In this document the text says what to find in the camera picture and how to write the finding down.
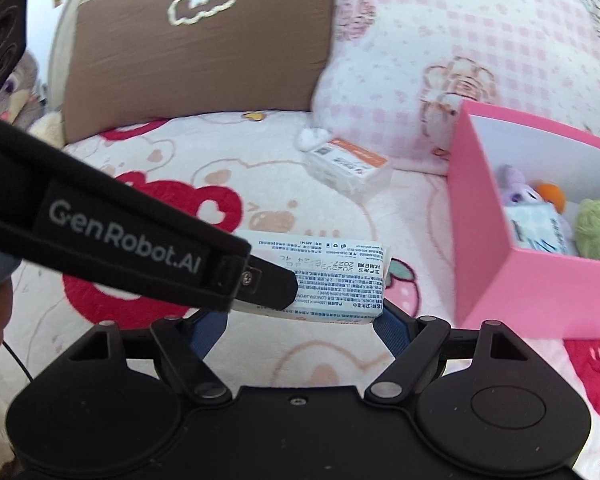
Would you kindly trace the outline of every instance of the small orange heart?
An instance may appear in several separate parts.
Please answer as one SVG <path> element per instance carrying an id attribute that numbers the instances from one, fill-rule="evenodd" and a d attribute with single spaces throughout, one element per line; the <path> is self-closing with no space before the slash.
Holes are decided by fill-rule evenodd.
<path id="1" fill-rule="evenodd" d="M 248 119 L 255 123 L 259 123 L 260 121 L 266 119 L 266 117 L 267 117 L 267 115 L 264 112 L 249 112 L 247 114 L 242 115 L 243 119 Z"/>

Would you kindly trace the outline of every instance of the purple plush toy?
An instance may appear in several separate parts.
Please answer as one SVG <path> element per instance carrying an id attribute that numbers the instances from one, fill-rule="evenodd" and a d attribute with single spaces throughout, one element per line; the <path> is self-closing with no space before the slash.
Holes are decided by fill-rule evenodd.
<path id="1" fill-rule="evenodd" d="M 502 205 L 516 204 L 543 204 L 544 199 L 531 187 L 526 184 L 525 176 L 520 170 L 513 166 L 505 166 L 502 169 L 502 183 L 504 187 L 500 189 Z M 562 215 L 558 215 L 562 234 L 567 240 L 573 239 L 573 230 Z"/>

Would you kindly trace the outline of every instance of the white fluffy pom-pom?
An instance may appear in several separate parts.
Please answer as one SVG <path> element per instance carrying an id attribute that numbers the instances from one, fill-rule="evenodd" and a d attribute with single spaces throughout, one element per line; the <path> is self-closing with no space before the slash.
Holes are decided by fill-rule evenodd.
<path id="1" fill-rule="evenodd" d="M 44 140 L 58 150 L 62 150 L 64 142 L 64 126 L 60 112 L 49 112 L 29 127 L 29 133 L 37 139 Z"/>
<path id="2" fill-rule="evenodd" d="M 331 140 L 331 134 L 323 128 L 305 128 L 296 137 L 296 148 L 308 152 Z"/>

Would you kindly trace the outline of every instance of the green yarn ball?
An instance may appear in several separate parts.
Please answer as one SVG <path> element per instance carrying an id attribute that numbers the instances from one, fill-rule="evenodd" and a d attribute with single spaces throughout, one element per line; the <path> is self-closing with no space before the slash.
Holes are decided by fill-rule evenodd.
<path id="1" fill-rule="evenodd" d="M 580 256 L 600 260 L 600 200 L 583 200 L 576 218 L 575 241 Z"/>

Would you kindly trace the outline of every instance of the orange pom-pom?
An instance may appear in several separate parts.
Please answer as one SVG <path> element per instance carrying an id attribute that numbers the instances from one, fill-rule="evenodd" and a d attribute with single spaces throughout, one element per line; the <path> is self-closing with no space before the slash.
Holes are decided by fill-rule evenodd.
<path id="1" fill-rule="evenodd" d="M 554 205 L 558 213 L 562 214 L 564 212 L 567 198 L 558 186 L 555 184 L 539 184 L 535 189 L 545 202 L 550 202 Z"/>

